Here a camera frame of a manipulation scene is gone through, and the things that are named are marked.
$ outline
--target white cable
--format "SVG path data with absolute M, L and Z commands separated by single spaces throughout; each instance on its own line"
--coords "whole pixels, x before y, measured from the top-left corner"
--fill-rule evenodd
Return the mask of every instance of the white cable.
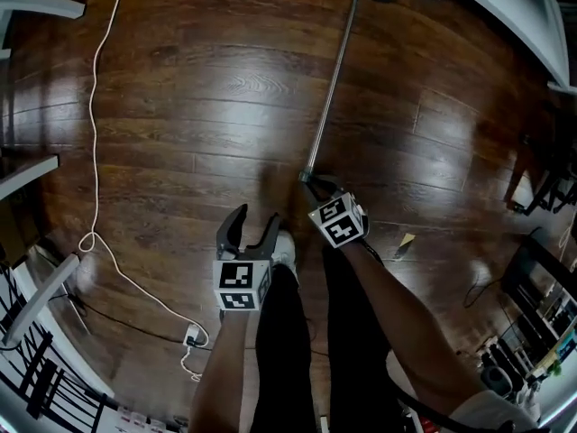
M 203 326 L 201 326 L 200 323 L 196 322 L 194 319 L 187 318 L 186 316 L 183 316 L 180 313 L 178 313 L 177 311 L 174 311 L 173 309 L 171 309 L 161 299 L 155 297 L 154 295 L 149 293 L 147 290 L 143 289 L 140 285 L 138 285 L 136 282 L 134 282 L 132 279 L 130 279 L 126 274 L 124 274 L 122 271 L 120 271 L 120 268 L 118 266 L 118 261 L 116 260 L 116 257 L 114 256 L 112 250 L 110 249 L 108 244 L 105 242 L 105 240 L 96 232 L 96 222 L 98 221 L 98 214 L 99 214 L 99 209 L 100 209 L 99 202 L 98 202 L 99 192 L 100 192 L 100 182 L 98 179 L 98 166 L 97 166 L 97 162 L 96 162 L 96 143 L 98 141 L 98 131 L 96 129 L 96 121 L 94 118 L 93 103 L 94 103 L 94 95 L 96 93 L 96 86 L 98 84 L 98 77 L 97 77 L 98 58 L 100 57 L 100 51 L 102 50 L 102 48 L 104 47 L 104 45 L 106 43 L 106 40 L 108 39 L 108 35 L 110 35 L 110 30 L 112 29 L 112 24 L 113 24 L 114 19 L 116 17 L 116 11 L 118 10 L 118 4 L 119 3 L 120 3 L 120 0 L 116 0 L 114 2 L 114 8 L 112 10 L 112 13 L 110 14 L 110 21 L 108 22 L 108 28 L 106 29 L 106 34 L 105 34 L 104 38 L 102 39 L 102 41 L 100 42 L 100 44 L 98 45 L 98 48 L 96 49 L 96 53 L 94 55 L 94 61 L 92 63 L 92 77 L 93 77 L 94 83 L 92 85 L 92 91 L 90 92 L 90 99 L 88 100 L 88 112 L 90 114 L 90 123 L 92 124 L 92 131 L 94 132 L 94 139 L 92 142 L 92 162 L 94 164 L 96 207 L 95 207 L 94 219 L 92 220 L 92 226 L 90 227 L 90 231 L 88 233 L 86 233 L 82 237 L 82 239 L 80 239 L 80 242 L 78 242 L 78 249 L 80 250 L 80 252 L 83 252 L 83 253 L 92 252 L 95 248 L 96 239 L 98 239 L 103 244 L 103 246 L 106 248 L 108 253 L 110 253 L 110 256 L 112 257 L 112 261 L 114 262 L 114 267 L 116 268 L 116 272 L 118 272 L 118 274 L 120 274 L 123 278 L 125 278 L 127 281 L 129 281 L 136 289 L 141 291 L 144 295 L 146 295 L 150 299 L 153 299 L 154 301 L 156 301 L 159 305 L 161 305 L 169 313 L 173 314 L 177 318 L 184 319 L 185 321 L 189 322 L 190 324 L 194 324 L 195 326 L 197 326 L 200 329 L 200 331 L 203 333 L 203 335 L 205 336 L 205 341 L 203 342 L 203 344 L 198 345 L 198 346 L 204 347 L 204 346 L 208 345 L 208 340 L 209 340 L 209 335 L 208 335 L 208 332 L 206 331 L 206 329 Z M 82 246 L 82 244 L 88 238 L 90 238 L 90 241 L 91 241 L 90 246 L 85 249 Z M 201 374 L 200 373 L 194 373 L 194 372 L 190 371 L 184 365 L 184 361 L 190 355 L 190 349 L 191 349 L 191 347 L 189 346 L 188 350 L 187 350 L 187 354 L 180 360 L 180 365 L 182 366 L 182 368 L 185 371 L 187 371 L 188 373 L 190 373 L 192 375 L 191 378 L 193 381 L 199 382 Z
M 185 372 L 190 373 L 190 380 L 192 380 L 193 382 L 200 382 L 200 379 L 202 378 L 202 373 L 192 372 L 184 364 L 184 362 L 190 356 L 190 350 L 192 350 L 192 346 L 189 346 L 187 348 L 187 353 L 184 356 L 182 356 L 182 359 L 180 359 L 180 367 L 182 367 L 185 370 Z
M 561 255 L 559 255 L 559 262 L 563 259 L 563 255 L 565 255 L 565 248 L 567 248 L 569 238 L 571 237 L 571 229 L 573 228 L 573 223 L 575 223 L 575 215 L 577 215 L 577 207 L 573 211 L 573 217 L 571 218 L 571 223 L 567 226 L 567 229 L 565 229 L 565 231 L 559 238 L 558 245 L 559 248 L 561 249 Z

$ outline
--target fiducial marker cube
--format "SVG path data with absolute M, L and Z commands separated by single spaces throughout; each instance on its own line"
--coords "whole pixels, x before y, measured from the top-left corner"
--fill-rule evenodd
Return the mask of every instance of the fiducial marker cube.
M 213 262 L 213 285 L 220 309 L 253 311 L 261 309 L 271 280 L 270 261 Z
M 362 210 L 350 192 L 331 200 L 308 216 L 334 248 L 351 242 L 363 233 Z

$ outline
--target wire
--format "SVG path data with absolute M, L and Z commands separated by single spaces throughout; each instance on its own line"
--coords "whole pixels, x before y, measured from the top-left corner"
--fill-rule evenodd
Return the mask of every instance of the wire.
M 181 319 L 189 322 L 190 324 L 197 326 L 200 329 L 200 331 L 203 333 L 203 335 L 205 337 L 205 342 L 203 343 L 203 345 L 200 345 L 202 347 L 202 346 L 208 345 L 208 341 L 210 339 L 210 335 L 208 334 L 206 329 L 202 325 L 200 325 L 200 323 L 195 321 L 194 319 L 187 318 L 186 316 L 178 313 L 174 309 L 171 309 L 161 299 L 159 299 L 158 297 L 149 293 L 147 290 L 145 290 L 143 287 L 141 287 L 139 284 L 137 284 L 135 281 L 133 281 L 131 278 L 129 278 L 126 274 L 124 274 L 120 270 L 120 267 L 118 266 L 118 261 L 116 260 L 116 257 L 114 256 L 112 250 L 110 249 L 108 244 L 105 242 L 105 240 L 102 238 L 102 236 L 96 232 L 96 222 L 98 221 L 98 215 L 99 215 L 99 210 L 100 210 L 100 206 L 99 206 L 100 181 L 98 178 L 98 165 L 97 165 L 97 161 L 96 161 L 96 144 L 98 141 L 98 131 L 96 129 L 96 121 L 94 118 L 94 96 L 95 96 L 96 87 L 98 84 L 97 66 L 98 66 L 98 60 L 100 58 L 100 52 L 103 49 L 103 47 L 105 46 L 106 40 L 108 39 L 108 36 L 110 35 L 110 31 L 112 30 L 112 25 L 114 23 L 114 19 L 116 17 L 116 12 L 118 10 L 119 4 L 120 4 L 120 0 L 116 0 L 114 2 L 114 7 L 113 7 L 113 10 L 110 14 L 110 21 L 108 22 L 108 27 L 106 28 L 105 36 L 102 39 L 102 41 L 100 42 L 100 44 L 98 45 L 98 48 L 96 49 L 96 53 L 94 55 L 94 60 L 92 63 L 92 77 L 93 77 L 94 83 L 92 85 L 92 91 L 90 92 L 90 98 L 88 100 L 88 112 L 90 115 L 90 123 L 92 125 L 92 131 L 94 133 L 94 138 L 93 138 L 93 142 L 92 142 L 92 162 L 94 165 L 94 180 L 95 180 L 95 211 L 94 211 L 94 218 L 92 220 L 92 226 L 90 227 L 90 231 L 88 231 L 80 239 L 80 241 L 78 242 L 78 249 L 82 253 L 92 252 L 96 246 L 96 239 L 98 239 L 102 243 L 102 245 L 105 247 L 105 249 L 108 251 L 108 253 L 110 254 L 112 261 L 114 263 L 114 267 L 116 268 L 116 272 L 120 276 L 122 276 L 124 279 L 129 281 L 136 289 L 138 289 L 144 295 L 146 295 L 150 299 L 156 301 L 159 305 L 161 305 L 164 309 L 166 309 L 170 314 L 176 316 L 177 318 L 181 318 Z M 82 245 L 84 244 L 84 242 L 87 239 L 90 240 L 90 244 L 87 248 L 84 248 Z M 200 374 L 196 374 L 196 375 L 193 376 L 193 380 L 195 380 L 195 381 L 200 380 Z
M 485 290 L 487 290 L 489 287 L 495 285 L 496 283 L 498 283 L 500 281 L 501 281 L 501 279 L 496 279 L 495 281 L 491 281 L 485 285 L 477 285 L 477 283 L 479 282 L 479 276 L 477 276 L 475 283 L 467 290 L 467 293 L 465 293 L 465 297 L 463 299 L 463 307 L 465 309 L 467 309 L 467 308 L 470 308 L 471 306 L 473 306 L 475 304 L 475 302 L 481 298 L 481 295 L 485 292 Z M 471 295 L 471 292 L 474 291 L 475 289 L 481 289 L 481 291 L 475 296 L 475 298 L 470 303 L 467 303 L 467 299 L 469 298 L 469 295 Z
M 48 263 L 50 263 L 52 266 L 54 266 L 54 268 L 58 268 L 59 265 L 57 263 L 55 263 L 53 260 L 51 260 L 50 258 L 48 258 L 44 253 L 41 253 L 40 249 L 36 249 L 36 253 L 42 257 L 44 260 L 46 260 Z
M 53 301 L 54 299 L 61 299 L 62 297 L 67 297 L 68 293 L 63 293 L 62 295 L 57 295 L 56 297 L 52 297 L 48 301 Z
M 517 341 L 523 345 L 523 340 L 521 340 L 521 338 L 519 337 L 519 334 L 517 333 L 517 331 L 515 330 L 515 326 L 513 325 L 513 321 L 511 320 L 511 318 L 508 316 L 508 312 L 505 309 L 505 307 L 503 306 L 503 303 L 501 302 L 500 298 L 497 298 L 497 302 L 499 303 L 500 308 L 503 310 L 503 313 L 505 313 L 505 318 L 507 318 L 508 324 L 511 328 L 511 330 L 513 331 L 513 334 L 515 334 L 515 337 L 517 338 Z
M 310 319 L 310 318 L 305 318 L 305 320 L 307 321 L 307 324 L 309 324 L 314 331 L 313 336 L 310 337 L 310 343 L 313 343 L 316 340 L 316 337 L 318 336 L 318 330 L 316 330 L 315 321 L 313 321 L 313 319 Z
M 0 348 L 0 353 L 8 353 L 10 351 L 16 351 L 18 348 L 20 348 L 20 344 L 12 346 L 11 348 Z
M 191 351 L 192 351 L 192 346 L 189 346 L 187 348 L 186 354 L 184 356 L 182 356 L 182 358 L 180 359 L 180 367 L 182 367 L 182 369 L 184 369 L 184 371 L 186 373 L 190 374 L 190 380 L 192 380 L 193 382 L 200 382 L 200 379 L 202 378 L 202 373 L 193 372 L 190 369 L 188 369 L 187 366 L 184 364 L 185 361 L 187 360 L 187 358 L 190 356 Z
M 102 316 L 103 318 L 109 319 L 109 320 L 116 322 L 118 324 L 122 324 L 123 326 L 129 327 L 132 330 L 136 330 L 137 332 L 141 332 L 144 335 L 155 336 L 156 338 L 159 338 L 160 340 L 164 340 L 164 341 L 170 342 L 170 343 L 178 343 L 178 344 L 182 345 L 182 340 L 177 340 L 176 338 L 170 338 L 168 336 L 161 336 L 159 334 L 155 334 L 154 332 L 149 332 L 148 330 L 144 330 L 143 328 L 133 326 L 132 324 L 121 321 L 120 319 L 116 319 L 116 318 L 113 318 L 111 316 L 108 316 L 107 314 L 103 313 L 102 311 L 99 311 L 98 309 L 95 309 L 92 306 L 88 305 L 85 301 L 83 301 L 82 299 L 80 299 L 76 295 L 69 295 L 69 299 L 70 299 L 70 301 L 72 301 L 73 303 L 75 303 L 76 305 L 78 305 L 80 308 L 82 308 L 84 310 L 90 309 L 91 311 L 94 311 L 97 315 Z

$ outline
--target metal pole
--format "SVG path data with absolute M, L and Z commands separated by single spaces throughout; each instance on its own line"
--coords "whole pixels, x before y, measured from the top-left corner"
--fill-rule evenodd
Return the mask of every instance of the metal pole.
M 333 78 L 331 78 L 331 85 L 329 86 L 328 92 L 326 93 L 325 106 L 323 107 L 323 113 L 318 122 L 318 128 L 316 129 L 315 140 L 313 141 L 313 146 L 308 155 L 307 166 L 301 172 L 299 179 L 301 181 L 307 181 L 308 177 L 312 174 L 313 168 L 315 167 L 316 155 L 318 154 L 318 147 L 320 146 L 321 139 L 323 138 L 323 131 L 325 130 L 326 118 L 328 117 L 328 111 L 331 108 L 331 103 L 333 102 L 334 89 L 336 88 L 336 81 L 339 77 L 339 72 L 341 71 L 341 64 L 343 64 L 344 51 L 346 50 L 346 45 L 349 41 L 349 35 L 351 34 L 351 27 L 353 26 L 354 13 L 357 9 L 357 2 L 359 0 L 353 0 L 351 3 L 351 9 L 349 10 L 349 19 L 346 23 L 346 28 L 344 30 L 343 39 L 341 40 L 341 48 L 339 49 L 339 55 L 336 59 L 336 65 L 334 66 Z

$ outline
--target wooden floor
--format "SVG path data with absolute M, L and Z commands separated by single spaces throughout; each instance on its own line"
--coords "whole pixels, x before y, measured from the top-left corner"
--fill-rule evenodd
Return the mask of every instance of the wooden floor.
M 50 238 L 64 254 L 77 250 L 95 209 L 87 101 L 92 57 L 114 3 L 81 1 L 87 10 L 77 21 L 14 18 L 0 124 L 5 147 L 60 155 L 60 168 L 42 181 L 42 199 Z M 326 351 L 320 238 L 297 176 L 350 1 L 122 0 L 99 64 L 97 231 L 125 273 L 213 337 L 215 231 L 246 202 L 247 240 L 274 211 L 295 233 L 312 346 Z M 547 227 L 558 253 L 554 240 L 571 219 L 568 208 L 529 218 L 507 208 L 513 194 L 528 202 L 536 183 L 517 137 L 521 130 L 548 136 L 546 80 L 529 51 L 471 2 L 359 3 L 319 169 L 340 176 L 369 209 L 370 242 L 434 311 L 455 350 L 474 351 L 507 322 L 491 292 L 464 309 L 467 289 L 497 279 L 519 235 L 536 226 Z M 393 262 L 405 233 L 416 240 Z M 187 324 L 118 277 L 101 245 L 83 256 L 76 288 L 115 318 L 184 335 Z M 120 400 L 157 417 L 188 414 L 196 385 L 179 367 L 182 345 L 94 313 L 87 336 L 68 305 L 51 306 Z M 207 357 L 195 352 L 188 364 L 202 370 Z M 245 428 L 258 396 L 250 350 L 246 361 Z M 327 369 L 314 355 L 319 414 L 328 411 Z

